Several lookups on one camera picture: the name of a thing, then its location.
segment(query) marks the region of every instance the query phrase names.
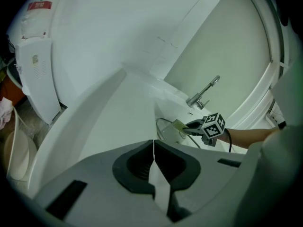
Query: sticker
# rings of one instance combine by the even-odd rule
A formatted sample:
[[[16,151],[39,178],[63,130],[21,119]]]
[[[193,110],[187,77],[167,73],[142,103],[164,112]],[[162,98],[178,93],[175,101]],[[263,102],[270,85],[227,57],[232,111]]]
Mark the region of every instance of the sticker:
[[[218,113],[215,113],[215,114],[212,114],[212,115],[209,115],[205,121],[205,123],[209,123],[209,122],[212,122],[212,121],[215,121],[216,118],[217,118],[217,115]]]
[[[222,118],[221,114],[219,114],[219,117],[218,117],[218,124],[219,124],[221,130],[223,131],[224,130],[224,126],[225,126],[225,121]]]
[[[52,2],[50,1],[40,1],[40,2],[31,2],[28,5],[27,10],[34,10],[34,9],[51,9],[52,8]]]
[[[38,64],[38,55],[34,55],[32,59],[33,59],[33,66],[36,66]]]
[[[215,124],[205,127],[203,129],[203,131],[207,134],[208,138],[213,138],[213,137],[221,134],[217,125],[215,125]]]

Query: black cable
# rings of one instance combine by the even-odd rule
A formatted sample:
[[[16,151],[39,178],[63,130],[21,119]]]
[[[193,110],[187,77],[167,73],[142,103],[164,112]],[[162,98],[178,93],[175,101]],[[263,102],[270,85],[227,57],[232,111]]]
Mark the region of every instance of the black cable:
[[[231,152],[231,150],[232,150],[232,137],[231,137],[231,134],[229,133],[228,129],[224,129],[224,131],[227,133],[228,138],[229,138],[229,150],[228,150],[228,152]]]

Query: white door frame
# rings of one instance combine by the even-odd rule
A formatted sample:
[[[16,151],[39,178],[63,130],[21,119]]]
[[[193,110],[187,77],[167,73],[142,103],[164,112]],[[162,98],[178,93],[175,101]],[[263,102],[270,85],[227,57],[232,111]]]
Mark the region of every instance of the white door frame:
[[[288,45],[285,46],[285,43],[288,43],[288,40],[283,39],[281,41],[281,24],[277,22],[275,11],[272,9],[273,4],[270,4],[271,1],[268,0],[251,0],[262,20],[264,29],[267,35],[267,41],[269,46],[270,54],[270,63],[265,70],[262,78],[248,96],[248,98],[242,103],[242,105],[227,119],[226,124],[229,128],[237,128],[240,124],[248,118],[248,116],[254,110],[264,111],[263,107],[257,107],[260,103],[261,105],[266,105],[268,107],[268,100],[272,101],[271,97],[265,96],[268,90],[273,87],[279,78],[280,71],[280,62],[281,62],[281,51],[284,51],[284,48],[288,48]],[[254,115],[262,115],[262,113],[254,112]]]

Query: person's wrist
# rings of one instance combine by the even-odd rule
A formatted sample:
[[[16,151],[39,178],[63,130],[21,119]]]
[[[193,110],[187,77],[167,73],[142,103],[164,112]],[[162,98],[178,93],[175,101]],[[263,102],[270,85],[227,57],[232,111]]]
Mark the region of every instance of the person's wrist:
[[[216,138],[217,138],[218,140],[226,141],[226,140],[227,140],[227,137],[228,137],[228,135],[227,135],[227,133],[224,131],[223,134],[217,136]]]

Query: black slot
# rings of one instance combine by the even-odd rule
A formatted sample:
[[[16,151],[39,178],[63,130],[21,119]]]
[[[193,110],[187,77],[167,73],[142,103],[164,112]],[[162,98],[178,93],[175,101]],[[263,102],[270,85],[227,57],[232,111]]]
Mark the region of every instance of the black slot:
[[[170,192],[169,207],[167,210],[167,217],[173,222],[178,222],[191,215],[191,212],[179,206],[177,198],[174,193]]]
[[[63,220],[83,192],[87,183],[73,181],[64,191],[46,208],[46,211],[56,218]]]
[[[221,158],[217,162],[224,164],[224,165],[233,166],[233,167],[239,167],[241,165],[240,161],[233,161],[233,160],[223,159],[223,158]]]
[[[113,175],[130,192],[152,194],[154,197],[155,187],[148,183],[152,163],[153,140],[149,140],[118,157],[113,164]]]
[[[155,140],[155,161],[173,192],[189,188],[201,171],[194,157],[160,140]]]

